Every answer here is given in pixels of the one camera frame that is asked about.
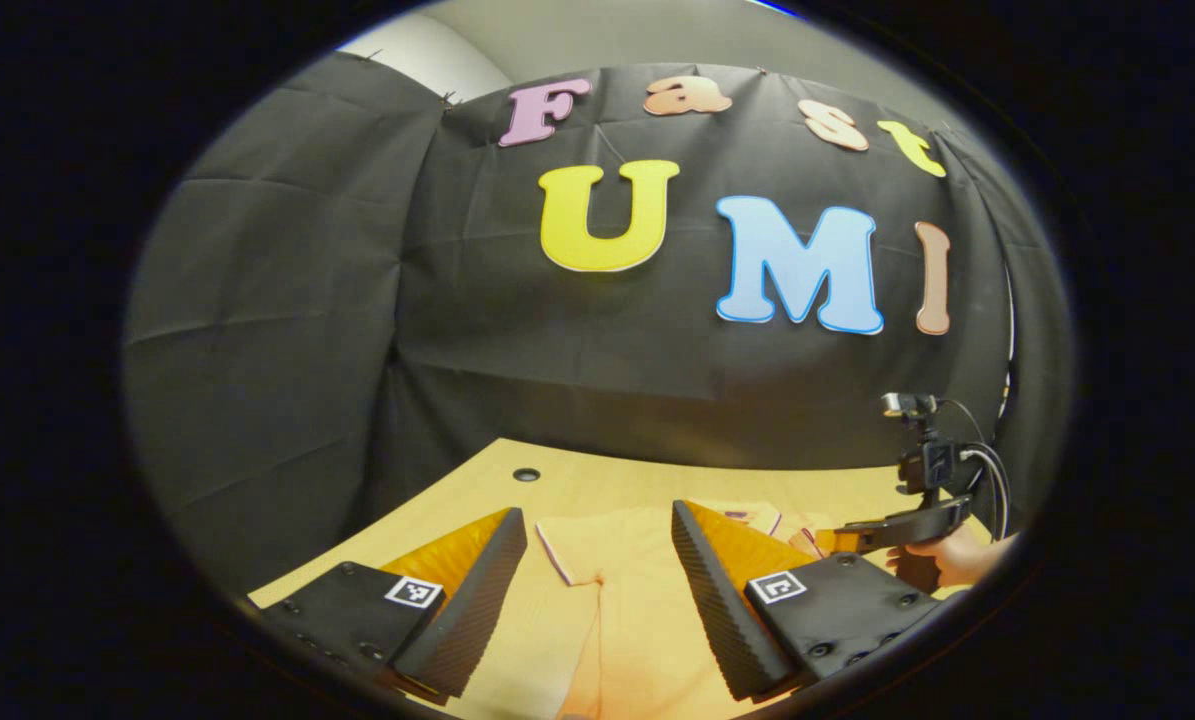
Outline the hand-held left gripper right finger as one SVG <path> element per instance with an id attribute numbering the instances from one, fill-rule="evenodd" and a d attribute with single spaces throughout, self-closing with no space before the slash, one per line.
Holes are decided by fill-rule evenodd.
<path id="1" fill-rule="evenodd" d="M 943 603 L 858 553 L 813 559 L 694 501 L 673 501 L 672 539 L 734 700 L 825 682 L 888 652 Z"/>

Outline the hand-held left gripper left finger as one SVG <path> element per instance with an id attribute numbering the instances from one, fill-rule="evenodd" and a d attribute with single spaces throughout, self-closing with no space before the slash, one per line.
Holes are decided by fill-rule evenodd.
<path id="1" fill-rule="evenodd" d="M 525 550 L 523 511 L 505 507 L 381 566 L 338 562 L 261 615 L 364 682 L 446 701 L 482 664 Z"/>

